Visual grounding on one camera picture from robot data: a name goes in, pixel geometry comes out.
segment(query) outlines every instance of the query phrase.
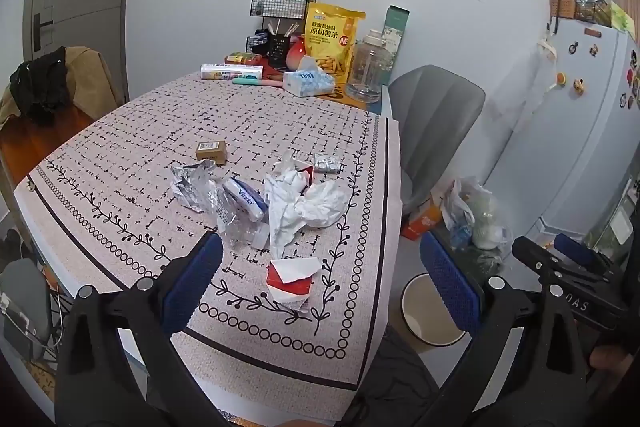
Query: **hand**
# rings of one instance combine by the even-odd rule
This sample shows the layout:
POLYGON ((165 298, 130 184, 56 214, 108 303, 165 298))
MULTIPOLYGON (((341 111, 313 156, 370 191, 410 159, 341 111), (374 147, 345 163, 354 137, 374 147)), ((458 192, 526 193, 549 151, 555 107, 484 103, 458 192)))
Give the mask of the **hand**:
POLYGON ((633 361, 634 357, 620 346, 598 346, 589 356, 591 367, 610 371, 618 378, 625 376, 633 361))

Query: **table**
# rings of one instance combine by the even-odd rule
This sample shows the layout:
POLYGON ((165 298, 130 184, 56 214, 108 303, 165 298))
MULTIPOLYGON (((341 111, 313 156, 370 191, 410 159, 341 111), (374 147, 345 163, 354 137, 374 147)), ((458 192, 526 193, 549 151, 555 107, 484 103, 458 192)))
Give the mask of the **table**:
MULTIPOLYGON (((307 229, 286 249, 292 257, 326 259, 310 314, 270 299, 268 252, 225 247, 189 328, 172 342, 220 409, 264 425, 336 421, 386 326, 402 208, 395 121, 192 74, 135 99, 56 150, 16 188, 20 211, 73 295, 85 283, 102 292, 128 287, 188 253, 212 226, 174 200, 168 168, 193 162, 196 143, 213 136, 228 141, 222 175, 255 188, 286 150, 301 159, 313 151, 340 155, 337 180, 350 206, 336 225, 307 229)), ((142 361, 132 337, 123 338, 142 361)))

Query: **plastic bag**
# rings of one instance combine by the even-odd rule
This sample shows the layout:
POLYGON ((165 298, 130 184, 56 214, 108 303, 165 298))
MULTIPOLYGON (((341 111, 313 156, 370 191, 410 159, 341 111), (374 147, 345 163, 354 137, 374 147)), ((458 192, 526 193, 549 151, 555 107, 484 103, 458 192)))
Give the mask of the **plastic bag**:
POLYGON ((239 241, 250 243, 257 227, 224 189, 222 181, 214 175, 215 169, 213 160, 172 166, 172 191, 183 206, 209 214, 216 231, 231 247, 239 241))
MULTIPOLYGON (((453 248, 466 247, 471 241, 480 250, 502 253, 511 246, 511 230, 500 214, 497 198, 475 178, 455 179, 442 201, 442 218, 453 248)), ((494 261, 489 252, 481 257, 485 262, 494 261)))

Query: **crumpled foil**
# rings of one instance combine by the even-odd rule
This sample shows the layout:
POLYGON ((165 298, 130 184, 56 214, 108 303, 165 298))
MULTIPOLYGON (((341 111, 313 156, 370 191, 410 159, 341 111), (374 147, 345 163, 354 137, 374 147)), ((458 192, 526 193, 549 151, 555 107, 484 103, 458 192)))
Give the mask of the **crumpled foil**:
POLYGON ((338 156, 329 154, 314 154, 314 171, 337 174, 342 167, 342 160, 338 156))
POLYGON ((230 237, 241 237, 246 226, 242 223, 236 202, 214 176, 215 169, 213 160, 201 160, 193 165, 172 165, 174 179, 171 190, 182 206, 212 216, 216 220, 218 233, 224 233, 233 223, 234 230, 230 237))
POLYGON ((178 203, 195 212, 206 212, 207 208, 200 206, 201 197, 198 187, 202 185, 203 178, 213 179, 215 168, 216 163, 213 160, 201 160, 194 165, 172 165, 171 172, 174 179, 171 182, 171 190, 178 203))

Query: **pencil holder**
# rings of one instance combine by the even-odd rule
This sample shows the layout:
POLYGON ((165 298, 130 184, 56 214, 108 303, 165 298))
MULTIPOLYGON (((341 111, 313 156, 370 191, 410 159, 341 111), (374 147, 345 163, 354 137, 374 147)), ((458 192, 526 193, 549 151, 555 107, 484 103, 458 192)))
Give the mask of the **pencil holder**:
POLYGON ((269 63, 275 66, 284 66, 287 61, 287 53, 291 37, 284 35, 269 35, 269 51, 267 57, 269 63))

